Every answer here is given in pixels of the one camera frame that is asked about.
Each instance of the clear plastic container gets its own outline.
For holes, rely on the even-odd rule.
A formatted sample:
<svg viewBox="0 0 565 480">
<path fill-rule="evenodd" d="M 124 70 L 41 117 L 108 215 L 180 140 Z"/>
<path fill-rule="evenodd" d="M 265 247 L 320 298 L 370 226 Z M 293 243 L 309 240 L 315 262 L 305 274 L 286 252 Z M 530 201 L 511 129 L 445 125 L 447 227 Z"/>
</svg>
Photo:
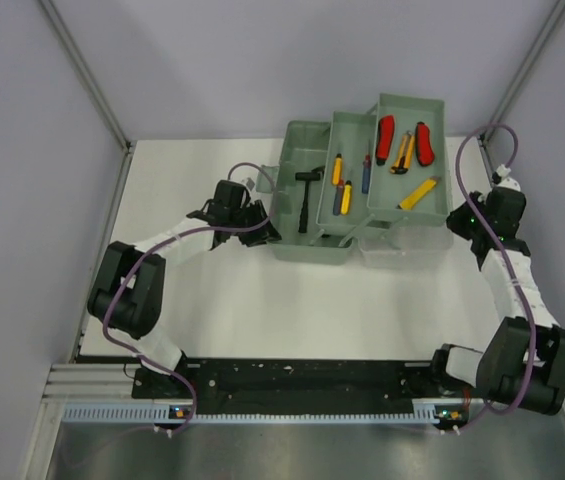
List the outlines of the clear plastic container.
<svg viewBox="0 0 565 480">
<path fill-rule="evenodd" d="M 396 226 L 383 239 L 359 239 L 358 245 L 367 267 L 423 270 L 437 268 L 444 261 L 453 234 L 446 226 Z"/>
</svg>

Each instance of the red tool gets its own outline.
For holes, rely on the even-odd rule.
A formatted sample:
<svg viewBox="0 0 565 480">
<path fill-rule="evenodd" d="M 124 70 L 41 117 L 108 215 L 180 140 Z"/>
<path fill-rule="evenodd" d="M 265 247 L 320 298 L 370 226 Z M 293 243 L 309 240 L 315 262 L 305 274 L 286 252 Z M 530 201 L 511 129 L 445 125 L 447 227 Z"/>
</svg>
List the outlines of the red tool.
<svg viewBox="0 0 565 480">
<path fill-rule="evenodd" d="M 382 117 L 378 122 L 378 144 L 375 147 L 375 163 L 378 165 L 384 165 L 388 160 L 394 133 L 395 119 L 393 115 Z"/>
<path fill-rule="evenodd" d="M 435 154 L 431 148 L 431 131 L 424 122 L 418 122 L 415 126 L 415 158 L 423 167 L 428 167 L 435 160 Z"/>
</svg>

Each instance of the tabletop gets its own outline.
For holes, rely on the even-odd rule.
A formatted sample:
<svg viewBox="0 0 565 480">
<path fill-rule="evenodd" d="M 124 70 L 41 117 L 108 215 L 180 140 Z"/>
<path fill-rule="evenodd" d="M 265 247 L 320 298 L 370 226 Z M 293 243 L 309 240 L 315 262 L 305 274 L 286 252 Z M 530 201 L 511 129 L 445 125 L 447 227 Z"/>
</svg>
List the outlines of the tabletop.
<svg viewBox="0 0 565 480">
<path fill-rule="evenodd" d="M 462 138 L 447 138 L 452 165 Z M 282 139 L 159 140 L 137 143 L 111 241 L 149 238 L 213 195 L 238 162 L 275 165 Z M 454 169 L 453 206 L 463 203 Z M 489 182 L 477 141 L 465 148 L 470 190 Z M 235 179 L 256 172 L 236 171 Z M 270 199 L 262 196 L 265 204 Z M 169 265 L 160 322 L 188 356 L 430 360 L 443 343 L 484 350 L 497 318 L 469 243 L 459 237 L 427 270 L 371 269 L 360 253 L 341 266 L 276 260 L 236 239 Z M 90 318 L 82 355 L 127 355 Z"/>
</svg>

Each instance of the purple cable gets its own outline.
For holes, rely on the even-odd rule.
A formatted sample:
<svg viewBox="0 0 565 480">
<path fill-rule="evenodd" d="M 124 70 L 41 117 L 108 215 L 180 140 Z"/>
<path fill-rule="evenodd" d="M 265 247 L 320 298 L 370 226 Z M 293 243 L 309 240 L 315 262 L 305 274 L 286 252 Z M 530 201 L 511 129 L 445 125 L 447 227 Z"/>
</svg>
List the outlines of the purple cable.
<svg viewBox="0 0 565 480">
<path fill-rule="evenodd" d="M 511 259 L 509 258 L 509 255 L 506 252 L 504 245 L 502 244 L 502 242 L 500 241 L 498 236 L 495 234 L 495 232 L 493 231 L 493 229 L 489 225 L 489 222 L 480 213 L 477 205 L 475 205 L 475 203 L 473 202 L 473 200 L 469 196 L 466 188 L 464 187 L 464 182 L 462 181 L 462 175 L 460 174 L 460 159 L 462 158 L 462 152 L 464 151 L 464 147 L 466 146 L 466 144 L 473 137 L 483 133 L 485 130 L 494 129 L 494 128 L 503 128 L 504 130 L 509 132 L 511 134 L 511 137 L 513 138 L 513 153 L 511 154 L 511 158 L 509 159 L 509 161 L 505 164 L 505 166 L 507 168 L 509 168 L 511 166 L 511 164 L 515 160 L 515 156 L 517 155 L 517 152 L 518 152 L 518 136 L 516 135 L 515 131 L 511 127 L 509 127 L 508 125 L 505 125 L 503 123 L 490 123 L 490 124 L 484 125 L 480 128 L 476 128 L 471 133 L 469 133 L 466 136 L 466 138 L 462 141 L 462 143 L 460 144 L 460 148 L 458 149 L 458 153 L 455 157 L 455 175 L 458 179 L 458 186 L 460 187 L 460 191 L 462 192 L 462 195 L 466 199 L 467 204 L 469 205 L 471 210 L 473 210 L 475 217 L 480 221 L 480 223 L 482 224 L 482 226 L 484 227 L 486 232 L 489 234 L 489 237 L 491 237 L 491 240 L 493 240 L 493 243 L 495 244 L 496 247 L 498 247 L 498 250 L 502 254 L 502 259 L 504 260 L 504 264 L 506 266 L 506 269 L 509 273 L 509 276 L 511 277 L 511 282 L 513 283 L 513 287 L 514 287 L 516 293 L 518 294 L 518 297 L 520 298 L 520 302 L 522 303 L 522 307 L 524 308 L 524 313 L 526 315 L 527 321 L 529 322 L 529 330 L 531 331 L 531 338 L 529 340 L 529 356 L 528 356 L 528 360 L 527 360 L 527 363 L 526 363 L 526 367 L 524 368 L 524 375 L 522 377 L 522 384 L 520 385 L 520 389 L 518 390 L 518 394 L 515 396 L 515 399 L 513 400 L 513 402 L 511 402 L 511 404 L 508 407 L 506 407 L 502 410 L 496 409 L 495 407 L 493 407 L 489 403 L 485 403 L 486 406 L 483 409 L 483 410 L 488 409 L 489 411 L 496 413 L 498 415 L 505 415 L 507 413 L 511 413 L 512 411 L 514 411 L 516 408 L 518 408 L 520 406 L 520 403 L 522 403 L 522 400 L 524 399 L 524 396 L 526 395 L 526 392 L 529 388 L 529 384 L 531 383 L 531 375 L 533 374 L 533 361 L 535 359 L 535 352 L 536 352 L 537 330 L 535 328 L 535 320 L 533 318 L 533 312 L 531 310 L 531 306 L 529 305 L 529 301 L 527 300 L 526 295 L 524 294 L 524 291 L 522 290 L 522 287 L 520 287 L 517 276 L 515 274 L 515 269 L 513 268 L 513 264 L 511 263 Z M 475 420 L 477 420 L 481 416 L 482 416 L 482 411 L 480 411 L 478 413 Z"/>
<path fill-rule="evenodd" d="M 189 383 L 189 381 L 186 378 L 184 378 L 182 375 L 180 375 L 179 373 L 174 372 L 174 371 L 166 368 L 165 366 L 160 365 L 159 363 L 151 360 L 150 358 L 142 355 L 138 351 L 138 349 L 133 347 L 132 345 L 129 345 L 126 342 L 123 342 L 121 340 L 118 340 L 118 339 L 112 337 L 111 334 L 109 333 L 109 323 L 111 321 L 111 316 L 113 314 L 113 310 L 115 309 L 115 306 L 117 305 L 117 303 L 120 301 L 120 298 L 122 297 L 122 294 L 124 293 L 124 290 L 129 285 L 129 282 L 131 281 L 133 276 L 139 270 L 140 266 L 142 265 L 142 262 L 144 262 L 144 260 L 149 255 L 153 255 L 158 250 L 172 244 L 176 240 L 184 238 L 184 237 L 188 237 L 189 235 L 193 235 L 194 233 L 202 233 L 202 232 L 209 232 L 209 231 L 224 232 L 224 233 L 248 233 L 248 232 L 252 232 L 254 230 L 257 230 L 259 228 L 262 228 L 264 225 L 269 223 L 269 221 L 271 220 L 271 215 L 273 215 L 273 206 L 274 206 L 274 203 L 275 203 L 275 193 L 276 193 L 275 182 L 273 181 L 273 178 L 271 178 L 271 176 L 264 171 L 263 168 L 255 165 L 254 163 L 250 163 L 250 162 L 240 162 L 240 163 L 233 165 L 233 167 L 231 167 L 231 169 L 229 170 L 229 175 L 228 175 L 229 180 L 231 179 L 231 175 L 233 175 L 233 172 L 235 172 L 236 169 L 238 169 L 240 167 L 245 167 L 245 166 L 255 168 L 271 184 L 271 189 L 273 191 L 272 192 L 273 195 L 272 195 L 272 200 L 271 200 L 271 206 L 269 208 L 269 215 L 264 220 L 262 220 L 260 223 L 258 223 L 257 225 L 253 225 L 252 227 L 229 228 L 229 227 L 211 227 L 211 226 L 208 226 L 208 227 L 192 228 L 191 230 L 187 230 L 185 232 L 178 234 L 177 237 L 168 238 L 168 239 L 158 243 L 157 245 L 154 245 L 153 247 L 149 248 L 146 252 L 144 252 L 140 256 L 140 258 L 138 258 L 138 260 L 133 264 L 133 266 L 129 270 L 129 273 L 127 273 L 126 277 L 124 277 L 124 280 L 122 280 L 120 287 L 115 292 L 115 295 L 113 296 L 113 299 L 111 300 L 111 303 L 109 304 L 109 308 L 107 309 L 106 313 L 104 314 L 104 318 L 102 319 L 102 334 L 104 335 L 104 338 L 106 338 L 109 342 L 111 342 L 115 345 L 118 345 L 119 347 L 122 347 L 122 348 L 129 350 L 131 353 L 133 353 L 135 356 L 137 356 L 137 358 L 139 358 L 142 361 L 142 363 L 144 363 L 145 365 L 150 365 L 151 367 L 156 368 L 156 369 L 164 372 L 166 375 L 171 375 L 176 380 L 182 382 L 184 384 L 184 386 L 191 393 L 191 399 L 192 399 L 191 411 L 189 412 L 187 417 L 184 419 L 184 423 L 182 423 L 180 426 L 178 426 L 176 429 L 174 429 L 172 431 L 173 435 L 175 435 L 176 433 L 182 432 L 182 430 L 184 430 L 185 428 L 188 427 L 189 422 L 191 422 L 191 420 L 193 419 L 193 416 L 195 415 L 195 412 L 197 410 L 198 400 L 197 400 L 197 394 L 195 393 L 195 389 L 193 388 L 193 385 L 191 385 L 191 383 Z M 129 430 L 125 430 L 124 432 L 121 432 L 120 434 L 114 436 L 110 440 L 106 441 L 104 444 L 97 447 L 94 454 L 100 452 L 102 449 L 108 447 L 109 445 L 111 445 L 112 443 L 117 441 L 119 438 L 127 435 L 128 433 L 141 431 L 141 430 L 147 430 L 147 429 L 153 429 L 153 427 L 142 426 L 142 427 L 135 427 L 135 428 L 131 428 Z M 81 467 L 82 465 L 84 465 L 86 462 L 88 462 L 93 457 L 94 454 L 89 455 L 89 457 L 87 457 L 86 459 L 81 460 L 80 462 L 77 462 L 77 463 L 69 462 L 67 460 L 67 456 L 65 454 L 63 454 L 63 457 L 64 457 L 65 462 L 71 468 L 78 468 L 78 467 Z"/>
</svg>

